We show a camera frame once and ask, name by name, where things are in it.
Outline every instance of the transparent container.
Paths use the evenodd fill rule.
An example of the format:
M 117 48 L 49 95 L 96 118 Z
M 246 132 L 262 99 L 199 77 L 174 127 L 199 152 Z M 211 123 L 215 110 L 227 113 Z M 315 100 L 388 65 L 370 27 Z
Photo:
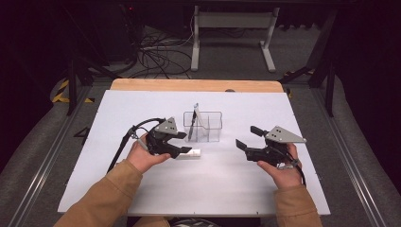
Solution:
M 222 129 L 221 112 L 200 112 L 200 119 L 193 120 L 193 112 L 183 113 L 185 141 L 189 143 L 218 142 Z

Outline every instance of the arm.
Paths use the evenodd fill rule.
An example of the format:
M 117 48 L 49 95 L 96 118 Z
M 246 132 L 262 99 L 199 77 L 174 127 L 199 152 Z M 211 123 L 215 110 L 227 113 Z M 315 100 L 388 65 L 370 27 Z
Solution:
M 288 144 L 288 152 L 298 158 L 295 145 Z M 278 187 L 274 200 L 279 226 L 322 226 L 315 203 L 295 168 L 280 170 L 263 161 L 257 164 L 272 176 Z
M 169 154 L 153 156 L 135 142 L 127 159 L 95 183 L 55 226 L 113 226 L 127 213 L 142 174 L 169 157 Z

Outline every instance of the white tabletop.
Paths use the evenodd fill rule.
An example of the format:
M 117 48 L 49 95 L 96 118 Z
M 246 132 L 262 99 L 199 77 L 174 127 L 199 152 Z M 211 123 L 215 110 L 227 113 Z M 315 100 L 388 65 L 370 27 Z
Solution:
M 302 136 L 285 93 L 135 92 L 107 91 L 88 139 L 61 199 L 64 213 L 107 172 L 122 137 L 144 120 L 173 116 L 179 131 L 183 113 L 199 103 L 201 112 L 222 112 L 219 142 L 186 143 L 170 140 L 177 147 L 201 150 L 197 160 L 174 160 L 154 166 L 144 175 L 129 209 L 130 216 L 236 216 L 264 217 L 275 214 L 271 177 L 255 162 L 246 160 L 235 140 L 263 148 L 264 139 L 250 126 L 269 131 L 280 126 Z M 150 130 L 156 123 L 149 123 Z M 125 158 L 133 140 L 120 155 Z M 315 168 L 305 144 L 297 144 L 307 189 L 320 215 L 330 214 Z

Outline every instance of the pen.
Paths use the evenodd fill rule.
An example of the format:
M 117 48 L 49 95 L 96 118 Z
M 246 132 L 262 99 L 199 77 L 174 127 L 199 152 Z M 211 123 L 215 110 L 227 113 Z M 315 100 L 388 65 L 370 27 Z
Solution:
M 195 124 L 195 119 L 197 118 L 197 113 L 194 110 L 194 113 L 192 113 L 192 123 L 191 123 L 191 128 L 189 128 L 189 133 L 188 133 L 188 141 L 191 140 L 192 137 L 192 132 L 194 131 L 194 124 Z

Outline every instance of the small white object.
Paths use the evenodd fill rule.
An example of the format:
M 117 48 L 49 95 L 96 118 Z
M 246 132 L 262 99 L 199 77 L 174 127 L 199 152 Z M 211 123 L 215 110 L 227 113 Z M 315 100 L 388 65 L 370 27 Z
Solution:
M 201 157 L 200 149 L 191 149 L 187 153 L 181 153 L 176 159 L 199 159 Z

